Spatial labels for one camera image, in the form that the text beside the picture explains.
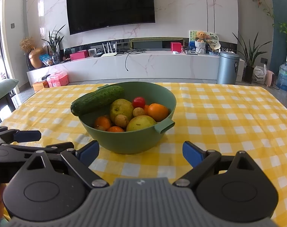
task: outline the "red cherry tomato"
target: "red cherry tomato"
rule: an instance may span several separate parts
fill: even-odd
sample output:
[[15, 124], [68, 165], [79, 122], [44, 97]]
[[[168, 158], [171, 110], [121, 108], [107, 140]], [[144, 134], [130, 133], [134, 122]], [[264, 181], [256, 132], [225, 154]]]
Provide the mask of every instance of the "red cherry tomato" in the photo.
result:
[[143, 97], [136, 97], [133, 100], [133, 107], [134, 108], [137, 108], [137, 107], [144, 108], [144, 106], [145, 106], [145, 100]]

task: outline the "orange fruit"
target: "orange fruit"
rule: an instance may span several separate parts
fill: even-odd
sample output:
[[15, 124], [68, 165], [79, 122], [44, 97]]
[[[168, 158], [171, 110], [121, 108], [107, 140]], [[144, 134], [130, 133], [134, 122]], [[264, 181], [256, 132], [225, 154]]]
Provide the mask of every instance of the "orange fruit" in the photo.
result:
[[109, 132], [124, 132], [124, 130], [122, 128], [118, 127], [118, 126], [112, 126], [107, 131], [109, 131]]
[[153, 103], [148, 108], [148, 115], [156, 122], [160, 122], [169, 115], [169, 110], [163, 105]]
[[94, 122], [94, 128], [99, 130], [108, 130], [112, 126], [111, 120], [108, 117], [100, 116]]
[[148, 109], [149, 109], [149, 105], [145, 105], [144, 106], [145, 115], [148, 115]]

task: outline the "water bottle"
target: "water bottle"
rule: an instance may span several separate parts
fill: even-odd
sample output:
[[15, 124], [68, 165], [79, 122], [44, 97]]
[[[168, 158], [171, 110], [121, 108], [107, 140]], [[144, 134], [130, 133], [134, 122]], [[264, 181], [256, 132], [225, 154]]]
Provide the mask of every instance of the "water bottle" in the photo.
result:
[[287, 91], [287, 62], [280, 65], [277, 86]]

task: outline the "black flat-screen tv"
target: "black flat-screen tv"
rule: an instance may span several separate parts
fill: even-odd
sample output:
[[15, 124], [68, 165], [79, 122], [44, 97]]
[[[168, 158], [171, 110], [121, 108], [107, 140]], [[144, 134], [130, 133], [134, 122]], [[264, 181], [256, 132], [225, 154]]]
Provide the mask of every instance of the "black flat-screen tv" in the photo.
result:
[[67, 0], [70, 34], [137, 23], [155, 23], [154, 0]]

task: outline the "blue-gray trash can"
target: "blue-gray trash can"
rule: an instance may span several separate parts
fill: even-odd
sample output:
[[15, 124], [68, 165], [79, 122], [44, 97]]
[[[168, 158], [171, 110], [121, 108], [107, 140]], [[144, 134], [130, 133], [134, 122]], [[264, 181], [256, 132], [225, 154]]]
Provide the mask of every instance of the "blue-gray trash can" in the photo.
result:
[[217, 84], [235, 84], [240, 56], [234, 53], [222, 51], [220, 52], [219, 57]]

